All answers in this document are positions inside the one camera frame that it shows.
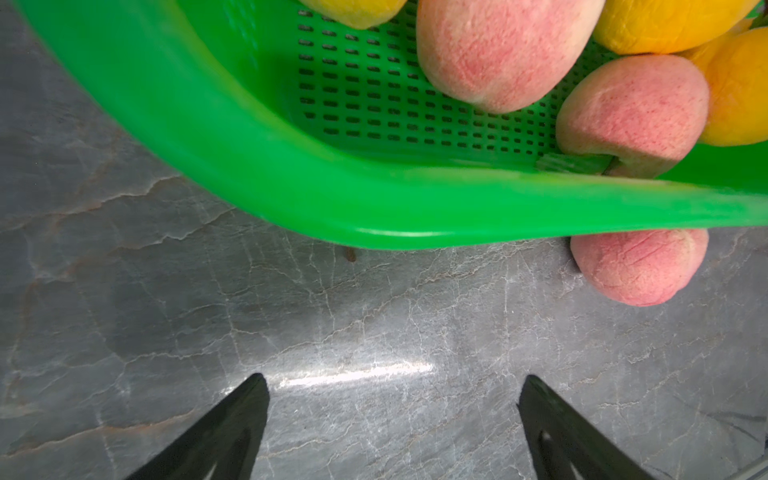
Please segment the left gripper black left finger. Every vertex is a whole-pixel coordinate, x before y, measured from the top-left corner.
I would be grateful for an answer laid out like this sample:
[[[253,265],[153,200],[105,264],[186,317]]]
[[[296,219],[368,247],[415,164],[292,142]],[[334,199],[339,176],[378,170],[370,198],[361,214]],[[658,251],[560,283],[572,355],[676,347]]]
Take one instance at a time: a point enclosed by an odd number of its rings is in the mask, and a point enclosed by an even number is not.
[[[264,435],[270,394],[255,373],[131,479],[249,479]]]

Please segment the yellow peach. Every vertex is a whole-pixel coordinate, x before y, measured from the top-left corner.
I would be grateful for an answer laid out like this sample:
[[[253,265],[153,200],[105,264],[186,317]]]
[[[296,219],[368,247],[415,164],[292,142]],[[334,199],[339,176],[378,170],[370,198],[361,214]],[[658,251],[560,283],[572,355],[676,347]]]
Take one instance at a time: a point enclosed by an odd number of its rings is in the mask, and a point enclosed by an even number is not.
[[[593,38],[618,55],[682,52],[725,33],[758,4],[758,0],[607,1]]]
[[[709,113],[699,141],[729,147],[767,140],[767,28],[744,19],[716,39],[681,52],[704,74]]]
[[[365,30],[395,17],[406,0],[301,0],[309,9],[357,30]]]

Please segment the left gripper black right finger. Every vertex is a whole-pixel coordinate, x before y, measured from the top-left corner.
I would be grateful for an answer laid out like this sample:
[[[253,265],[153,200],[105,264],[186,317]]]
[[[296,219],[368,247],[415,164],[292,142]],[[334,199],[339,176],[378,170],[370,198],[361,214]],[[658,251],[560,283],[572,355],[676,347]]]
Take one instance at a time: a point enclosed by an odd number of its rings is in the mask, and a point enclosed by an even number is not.
[[[536,375],[517,404],[538,479],[649,479],[651,476]]]

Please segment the pink peach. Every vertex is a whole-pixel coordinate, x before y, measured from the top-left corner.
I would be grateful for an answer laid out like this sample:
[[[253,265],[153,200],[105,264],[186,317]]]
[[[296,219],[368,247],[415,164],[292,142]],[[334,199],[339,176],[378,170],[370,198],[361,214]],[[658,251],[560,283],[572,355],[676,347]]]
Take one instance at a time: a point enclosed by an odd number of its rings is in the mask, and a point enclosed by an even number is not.
[[[641,55],[612,60],[586,76],[555,122],[558,152],[537,169],[653,179],[693,149],[706,125],[710,88],[689,60]]]
[[[597,0],[421,0],[418,62],[454,99],[491,114],[517,111],[569,73],[603,8]]]
[[[688,285],[708,243],[706,229],[645,230],[573,236],[570,250],[587,282],[601,294],[649,307]]]

